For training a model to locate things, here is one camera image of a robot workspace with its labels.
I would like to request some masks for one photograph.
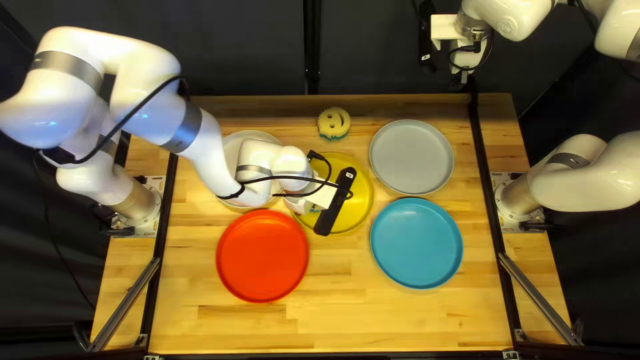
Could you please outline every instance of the plate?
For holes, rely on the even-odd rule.
[[[222,139],[222,144],[225,152],[225,161],[227,162],[227,169],[229,170],[229,174],[234,175],[236,173],[240,146],[246,139],[262,140],[265,142],[277,143],[278,145],[282,145],[282,142],[280,142],[277,137],[259,130],[242,130],[225,136],[225,138]],[[280,183],[278,181],[271,182],[271,193],[279,193],[281,190],[282,187],[280,186]],[[234,199],[224,200],[218,198],[218,200],[220,200],[224,205],[227,205],[233,209],[241,211],[251,209],[250,206],[236,204],[234,202]]]
[[[247,302],[285,297],[302,280],[309,244],[295,220],[273,210],[251,211],[231,223],[216,249],[220,280]]]
[[[447,282],[462,261],[462,235],[440,206],[418,198],[392,202],[371,227],[371,252],[393,281],[412,289]]]
[[[367,220],[373,207],[373,184],[369,179],[369,172],[351,156],[338,152],[322,152],[321,155],[331,163],[332,173],[329,181],[335,182],[343,168],[353,167],[357,173],[356,179],[351,185],[353,197],[344,202],[331,230],[332,234],[346,233],[358,227],[364,220]],[[323,179],[326,178],[328,169],[323,161],[312,161],[311,167],[317,171],[318,176]],[[320,212],[306,215],[294,214],[294,216],[301,224],[313,229]]]
[[[453,172],[447,138],[418,120],[397,120],[378,130],[369,146],[369,161],[382,183],[407,195],[434,192]]]

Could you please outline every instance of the black cable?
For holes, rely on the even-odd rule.
[[[578,8],[582,12],[582,16],[584,16],[584,20],[587,22],[587,25],[589,25],[589,29],[591,29],[591,32],[594,35],[596,35],[596,33],[598,33],[598,29],[591,22],[591,19],[589,18],[589,13],[587,12],[587,9],[584,7],[584,4],[582,3],[582,0],[575,0],[575,3],[578,4]]]
[[[131,117],[133,117],[133,115],[135,115],[144,105],[146,105],[149,100],[153,99],[154,96],[157,95],[157,93],[159,93],[162,89],[166,88],[167,85],[169,85],[170,83],[173,83],[175,80],[184,80],[184,78],[180,75],[176,75],[168,80],[166,80],[164,83],[160,84],[159,87],[157,87],[154,91],[151,92],[151,94],[147,95],[146,98],[144,98],[144,100],[142,100],[135,108],[133,108],[133,110],[131,110],[127,115],[125,115],[124,118],[122,118],[122,120],[116,124],[116,126],[113,127],[113,129],[111,129],[111,131],[107,134],[107,136],[104,137],[104,139],[102,139],[102,141],[98,142],[98,144],[96,144],[96,146],[93,148],[93,150],[91,150],[85,157],[78,159],[78,160],[74,160],[71,161],[71,164],[82,164],[85,161],[89,160],[90,158],[93,157],[93,155],[96,155],[96,153],[98,153],[98,151],[100,151],[100,149],[113,137],[113,135],[115,135],[130,119]]]
[[[422,17],[420,16],[420,11],[418,11],[418,3],[416,3],[415,0],[411,0],[411,6],[415,11],[415,16],[418,17],[418,20],[422,20]]]
[[[45,186],[44,186],[44,182],[42,181],[42,178],[40,177],[40,171],[38,169],[38,163],[36,162],[36,157],[37,156],[38,156],[38,151],[33,153],[33,157],[31,158],[31,162],[33,163],[33,172],[36,174],[36,178],[38,179],[38,182],[40,183],[40,189],[42,191],[41,194],[42,194],[42,202],[44,204],[44,221],[45,221],[45,225],[46,225],[46,228],[47,228],[47,234],[49,235],[49,239],[51,240],[51,243],[53,244],[54,249],[56,249],[56,253],[58,253],[58,257],[60,258],[60,261],[65,265],[65,268],[67,269],[67,272],[69,273],[69,275],[71,275],[71,278],[74,280],[74,283],[76,284],[76,288],[78,289],[78,291],[80,292],[80,294],[84,298],[84,301],[86,301],[87,305],[89,305],[89,307],[92,308],[95,311],[95,306],[91,303],[89,298],[86,296],[86,294],[82,290],[82,287],[80,286],[80,282],[78,282],[78,280],[76,279],[76,276],[74,275],[74,272],[71,270],[71,266],[69,266],[69,263],[67,263],[67,260],[65,259],[65,257],[62,256],[62,252],[60,252],[60,248],[58,247],[58,242],[56,242],[56,239],[53,236],[53,233],[51,232],[51,222],[49,220],[49,205],[47,203],[47,194],[46,194],[46,189],[45,189]]]
[[[493,29],[491,29],[489,31],[489,35],[486,39],[487,41],[487,47],[488,49],[484,52],[482,58],[480,59],[480,62],[478,63],[478,65],[476,66],[472,66],[472,67],[468,67],[468,66],[459,66],[457,64],[455,64],[453,62],[453,60],[451,60],[451,55],[453,55],[454,53],[457,53],[458,51],[465,51],[467,53],[471,53],[473,52],[476,47],[474,45],[466,45],[466,46],[461,46],[461,47],[457,47],[455,49],[452,49],[451,51],[449,51],[449,54],[447,55],[447,59],[449,60],[449,63],[451,64],[451,66],[453,66],[456,69],[460,69],[463,71],[471,71],[471,70],[476,70],[477,68],[481,67],[482,65],[484,65],[484,63],[487,61],[487,59],[489,58],[489,55],[491,55],[491,51],[493,50],[493,43],[494,41],[494,34],[493,34]]]
[[[273,176],[261,177],[259,179],[253,179],[253,180],[247,180],[247,181],[238,181],[238,183],[241,183],[243,185],[247,185],[247,184],[259,183],[261,181],[277,180],[277,179],[302,180],[302,181],[310,181],[312,183],[317,183],[317,184],[323,184],[323,185],[326,185],[326,186],[334,187],[334,188],[338,189],[338,191],[348,193],[349,197],[346,198],[346,200],[349,200],[350,198],[353,197],[353,192],[351,190],[342,189],[342,188],[340,188],[340,185],[338,185],[338,184],[333,184],[333,183],[330,183],[330,182],[328,182],[326,180],[318,180],[318,179],[314,179],[312,177],[304,177],[304,176],[273,175]],[[304,194],[273,194],[273,196],[286,196],[286,197],[291,196],[291,195],[304,195]]]
[[[274,193],[271,194],[272,196],[281,196],[281,197],[305,197],[305,196],[309,196],[309,195],[313,195],[315,193],[317,193],[318,191],[320,191],[320,189],[329,182],[329,179],[331,178],[331,163],[324,158],[324,156],[317,154],[317,158],[319,158],[320,160],[324,161],[324,163],[326,163],[326,166],[329,169],[329,173],[326,175],[326,179],[324,179],[324,182],[322,184],[320,184],[320,186],[318,186],[315,190],[308,192],[308,193]]]

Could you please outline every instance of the smiley face sponge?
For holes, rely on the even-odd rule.
[[[344,138],[350,126],[351,118],[343,108],[328,108],[318,116],[318,132],[329,140]]]

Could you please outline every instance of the cable connector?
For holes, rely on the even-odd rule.
[[[315,152],[313,150],[309,150],[309,152],[307,153],[307,160],[311,161],[313,159],[325,161],[324,156],[318,154],[317,152]]]

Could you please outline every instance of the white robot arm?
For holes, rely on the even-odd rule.
[[[45,153],[45,158],[59,168],[56,177],[65,189],[119,212],[123,206],[135,204],[137,210],[127,215],[145,217],[152,206],[146,205],[148,199],[140,199],[137,182],[112,172],[113,154],[99,151],[82,164],[73,160],[86,156],[96,146],[100,129],[105,135],[160,84],[179,73],[177,59],[156,45],[87,29],[54,28],[42,38],[20,91],[0,104],[0,129],[37,149],[57,147],[57,154],[70,160],[51,153]],[[97,94],[105,74],[116,75],[110,109]],[[185,102],[176,93],[177,81],[165,85],[133,113],[123,130],[191,160],[216,196],[234,204],[259,207],[271,198],[272,180],[246,186],[239,180],[270,175],[314,176],[302,150],[259,140],[242,144],[238,171],[231,174],[216,119]],[[287,192],[305,193],[318,187],[299,179],[277,181]],[[324,186],[322,192],[330,202],[335,188]]]
[[[640,131],[608,144],[575,135],[496,194],[499,211],[520,221],[541,206],[572,212],[631,206],[640,200]]]
[[[595,48],[618,59],[640,61],[640,0],[582,0],[600,25]],[[540,25],[559,0],[462,0],[457,15],[432,15],[431,40],[452,40],[451,72],[471,73],[486,51],[490,28],[512,41],[522,41]]]

